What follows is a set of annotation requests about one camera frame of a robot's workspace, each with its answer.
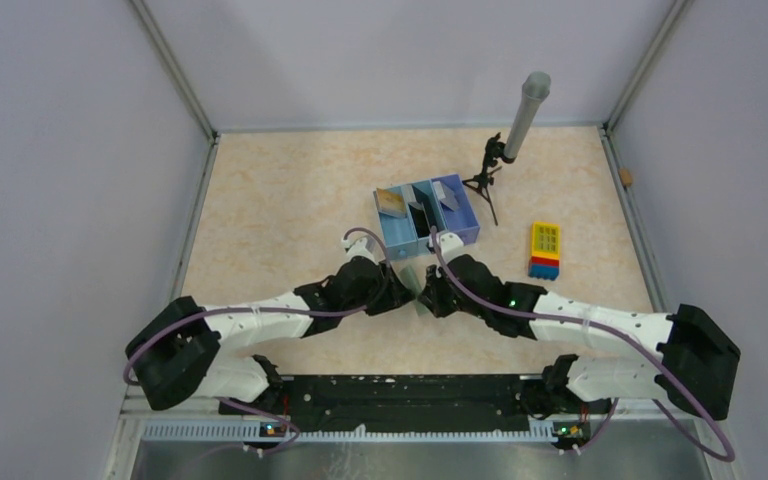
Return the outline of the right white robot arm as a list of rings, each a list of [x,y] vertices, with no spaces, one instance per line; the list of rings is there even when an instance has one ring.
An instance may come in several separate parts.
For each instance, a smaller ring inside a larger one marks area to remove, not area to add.
[[[560,412],[584,401],[649,399],[700,418],[727,418],[741,351],[708,313],[682,304],[674,313],[639,313],[502,281],[466,253],[461,237],[435,232],[437,264],[420,299],[436,317],[455,312],[510,338],[579,344],[600,358],[560,356],[543,371],[546,397]]]

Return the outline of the gold credit card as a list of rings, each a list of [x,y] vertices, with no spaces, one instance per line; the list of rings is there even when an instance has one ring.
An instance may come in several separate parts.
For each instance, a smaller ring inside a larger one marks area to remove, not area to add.
[[[392,218],[405,218],[408,214],[403,197],[396,192],[377,188],[374,192],[376,209],[379,214]]]

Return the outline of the green leather card holder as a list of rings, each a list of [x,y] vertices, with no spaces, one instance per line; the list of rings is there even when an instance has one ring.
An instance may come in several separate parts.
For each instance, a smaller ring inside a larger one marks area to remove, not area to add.
[[[417,300],[422,293],[423,284],[413,266],[404,266],[399,270],[398,276],[402,284],[411,292],[413,299]]]

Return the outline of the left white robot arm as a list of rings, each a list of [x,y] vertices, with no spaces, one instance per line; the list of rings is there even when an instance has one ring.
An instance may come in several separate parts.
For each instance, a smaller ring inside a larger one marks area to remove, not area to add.
[[[126,346],[125,382],[141,388],[151,409],[171,409],[192,396],[231,399],[257,413],[279,404],[282,379],[262,357],[230,354],[278,339],[302,339],[337,328],[357,313],[396,310],[415,296],[395,273],[386,247],[363,227],[341,240],[345,262],[333,275],[276,297],[202,306],[191,296],[171,301]]]

